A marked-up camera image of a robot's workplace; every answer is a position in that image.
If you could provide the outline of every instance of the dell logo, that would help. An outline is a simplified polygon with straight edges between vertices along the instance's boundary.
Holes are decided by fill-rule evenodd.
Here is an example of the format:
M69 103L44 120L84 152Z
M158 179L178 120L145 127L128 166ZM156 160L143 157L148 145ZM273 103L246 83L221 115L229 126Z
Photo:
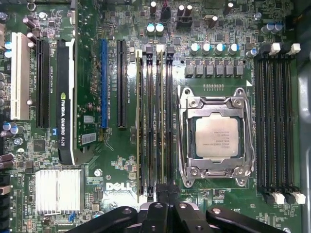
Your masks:
M124 183L106 183L106 191L132 191L132 188L130 187L130 183L127 182L126 186Z

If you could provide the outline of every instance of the blue pcie slot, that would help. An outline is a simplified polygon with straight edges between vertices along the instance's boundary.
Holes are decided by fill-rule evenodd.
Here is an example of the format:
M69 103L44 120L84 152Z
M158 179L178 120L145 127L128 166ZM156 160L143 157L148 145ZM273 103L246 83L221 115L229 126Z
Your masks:
M108 45L105 39L102 39L102 128L108 128L107 119L107 63L108 63Z

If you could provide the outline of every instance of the aluminum heatsink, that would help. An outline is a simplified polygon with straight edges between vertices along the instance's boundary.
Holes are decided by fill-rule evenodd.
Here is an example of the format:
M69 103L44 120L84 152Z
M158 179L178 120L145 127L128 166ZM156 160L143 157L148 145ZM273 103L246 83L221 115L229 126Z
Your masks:
M41 170L35 173L35 210L38 214L79 212L84 206L81 169Z

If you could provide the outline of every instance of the motherboard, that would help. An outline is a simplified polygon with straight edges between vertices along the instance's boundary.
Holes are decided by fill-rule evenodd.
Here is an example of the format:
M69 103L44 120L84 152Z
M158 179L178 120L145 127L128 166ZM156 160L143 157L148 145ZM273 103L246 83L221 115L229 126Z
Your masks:
M302 233L290 0L0 0L0 232L175 184Z

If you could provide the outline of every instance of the cpu socket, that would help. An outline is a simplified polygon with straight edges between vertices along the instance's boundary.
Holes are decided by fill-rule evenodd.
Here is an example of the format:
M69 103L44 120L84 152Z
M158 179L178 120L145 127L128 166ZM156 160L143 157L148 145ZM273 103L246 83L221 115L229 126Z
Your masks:
M196 179L234 178L245 186L254 170L251 110L245 91L199 97L178 86L178 161L186 187Z

